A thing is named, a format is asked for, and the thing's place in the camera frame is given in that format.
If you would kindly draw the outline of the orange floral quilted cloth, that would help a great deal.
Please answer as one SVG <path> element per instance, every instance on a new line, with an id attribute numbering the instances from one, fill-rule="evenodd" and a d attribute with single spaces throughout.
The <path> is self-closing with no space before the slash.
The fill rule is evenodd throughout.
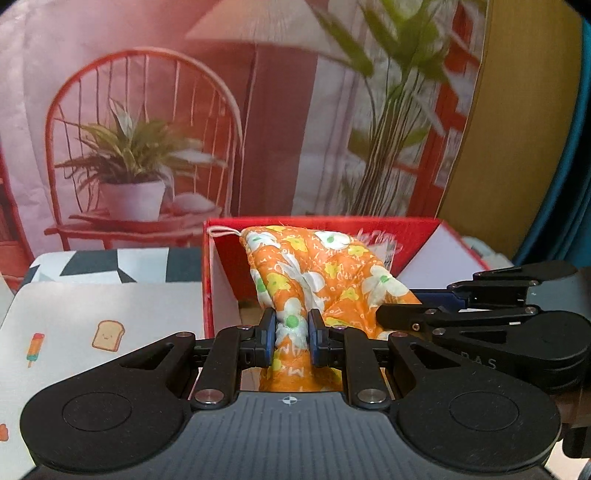
<path id="1" fill-rule="evenodd" d="M 379 257 L 346 233 L 284 225 L 207 231 L 238 237 L 259 305 L 276 311 L 273 363 L 259 374 L 263 392 L 342 390 L 339 370 L 311 364 L 311 310 L 318 309 L 329 327 L 351 326 L 385 340 L 390 332 L 378 324 L 378 308 L 418 301 Z"/>

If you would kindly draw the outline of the printed living room backdrop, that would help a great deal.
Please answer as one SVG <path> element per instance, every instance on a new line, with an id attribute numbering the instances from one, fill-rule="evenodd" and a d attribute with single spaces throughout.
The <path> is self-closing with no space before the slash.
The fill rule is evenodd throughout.
<path id="1" fill-rule="evenodd" d="M 217 217 L 439 209 L 485 1 L 5 1 L 1 272 Z"/>

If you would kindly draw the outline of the teal blue curtain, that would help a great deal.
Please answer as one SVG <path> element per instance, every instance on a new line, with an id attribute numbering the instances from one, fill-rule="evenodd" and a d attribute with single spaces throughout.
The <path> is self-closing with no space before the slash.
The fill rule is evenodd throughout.
<path id="1" fill-rule="evenodd" d="M 582 22 L 581 74 L 561 159 L 531 228 L 513 258 L 517 265 L 565 260 L 590 265 L 590 22 Z"/>

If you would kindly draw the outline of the red strawberry cardboard box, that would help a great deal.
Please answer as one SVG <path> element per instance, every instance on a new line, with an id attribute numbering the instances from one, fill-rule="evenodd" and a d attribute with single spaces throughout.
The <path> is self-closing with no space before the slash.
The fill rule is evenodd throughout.
<path id="1" fill-rule="evenodd" d="M 204 225 L 204 329 L 239 323 L 238 304 L 273 307 L 291 336 L 318 309 L 329 324 L 377 337 L 377 306 L 468 280 L 486 263 L 428 218 L 239 217 Z"/>

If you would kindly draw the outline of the cartoon patterned white tablecloth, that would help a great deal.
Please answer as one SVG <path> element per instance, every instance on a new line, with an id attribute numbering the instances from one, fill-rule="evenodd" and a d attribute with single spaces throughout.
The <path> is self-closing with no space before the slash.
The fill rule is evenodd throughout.
<path id="1" fill-rule="evenodd" d="M 1 316 L 2 478 L 33 467 L 19 419 L 34 394 L 178 331 L 204 337 L 199 248 L 35 259 Z"/>

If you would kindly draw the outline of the wooden panel board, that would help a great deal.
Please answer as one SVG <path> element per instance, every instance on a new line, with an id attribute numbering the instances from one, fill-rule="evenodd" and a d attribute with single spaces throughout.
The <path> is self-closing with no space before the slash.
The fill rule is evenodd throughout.
<path id="1" fill-rule="evenodd" d="M 561 158 L 581 71 L 582 20 L 564 1 L 493 1 L 467 130 L 440 218 L 514 256 Z"/>

